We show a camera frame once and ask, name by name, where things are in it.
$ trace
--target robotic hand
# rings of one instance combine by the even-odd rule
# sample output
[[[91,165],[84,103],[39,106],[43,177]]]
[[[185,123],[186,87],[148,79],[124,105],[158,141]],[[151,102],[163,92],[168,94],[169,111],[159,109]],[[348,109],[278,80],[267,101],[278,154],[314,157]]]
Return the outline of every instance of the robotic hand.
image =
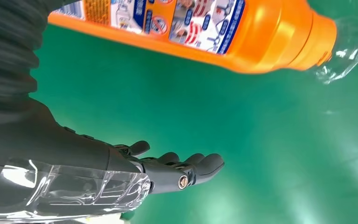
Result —
[[[131,161],[151,179],[150,193],[164,193],[183,190],[187,186],[204,183],[212,179],[224,166],[223,159],[218,154],[205,157],[194,154],[184,162],[180,162],[176,153],[170,152],[159,158],[137,159],[149,150],[149,144],[139,141],[131,147],[117,145],[124,157]]]
[[[139,159],[147,142],[114,146],[78,135],[29,97],[47,17],[74,1],[0,0],[0,223],[126,212],[148,194],[206,182],[224,165],[217,154]]]

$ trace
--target warning icon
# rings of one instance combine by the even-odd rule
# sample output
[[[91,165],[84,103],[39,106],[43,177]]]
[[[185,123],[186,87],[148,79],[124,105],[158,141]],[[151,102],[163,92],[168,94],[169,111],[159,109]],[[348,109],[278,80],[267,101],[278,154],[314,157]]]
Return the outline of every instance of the warning icon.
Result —
[[[154,16],[151,19],[151,27],[150,30],[155,34],[165,34],[167,32],[167,24],[163,17]]]

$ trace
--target blue label stripe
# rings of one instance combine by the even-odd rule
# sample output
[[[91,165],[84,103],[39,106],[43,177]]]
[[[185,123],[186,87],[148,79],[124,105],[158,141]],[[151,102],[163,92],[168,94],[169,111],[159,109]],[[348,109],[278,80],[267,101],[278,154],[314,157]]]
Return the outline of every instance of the blue label stripe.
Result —
[[[134,1],[134,20],[135,22],[142,27],[145,20],[145,8],[146,0],[135,0]]]
[[[191,9],[189,9],[186,13],[186,18],[185,18],[185,25],[188,26],[190,24],[191,21],[191,17],[193,16],[193,11]]]
[[[204,22],[202,23],[202,29],[203,30],[206,30],[208,29],[208,25],[209,25],[209,21],[211,20],[211,15],[206,15],[205,16],[205,19],[204,19]]]
[[[230,47],[231,42],[233,41],[235,32],[237,31],[244,8],[245,8],[245,1],[237,0],[237,2],[235,3],[230,24],[227,27],[226,35],[224,35],[223,41],[221,42],[219,50],[217,51],[218,54],[223,55],[227,53],[227,50]]]
[[[153,16],[153,12],[148,9],[146,12],[146,23],[145,23],[145,33],[150,33],[150,25],[151,25],[151,17]]]

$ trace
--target transparent plastic cover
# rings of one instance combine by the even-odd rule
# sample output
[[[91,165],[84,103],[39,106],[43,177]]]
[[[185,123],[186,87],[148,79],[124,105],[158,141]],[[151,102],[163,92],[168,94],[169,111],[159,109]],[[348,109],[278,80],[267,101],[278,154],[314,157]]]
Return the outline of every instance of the transparent plastic cover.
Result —
[[[358,64],[358,18],[345,17],[335,22],[337,40],[331,59],[311,70],[325,84],[344,78]]]
[[[125,212],[148,195],[146,174],[10,159],[0,164],[0,224]]]

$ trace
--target metal screw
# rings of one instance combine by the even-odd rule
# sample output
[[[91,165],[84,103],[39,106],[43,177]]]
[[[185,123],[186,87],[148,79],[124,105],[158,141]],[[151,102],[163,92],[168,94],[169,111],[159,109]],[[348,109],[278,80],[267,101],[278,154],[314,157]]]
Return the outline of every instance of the metal screw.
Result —
[[[182,175],[179,178],[179,182],[178,182],[179,189],[181,190],[185,189],[188,183],[189,183],[189,178],[186,175]]]
[[[145,189],[145,190],[149,190],[150,189],[150,182],[144,182],[142,184],[142,188]]]

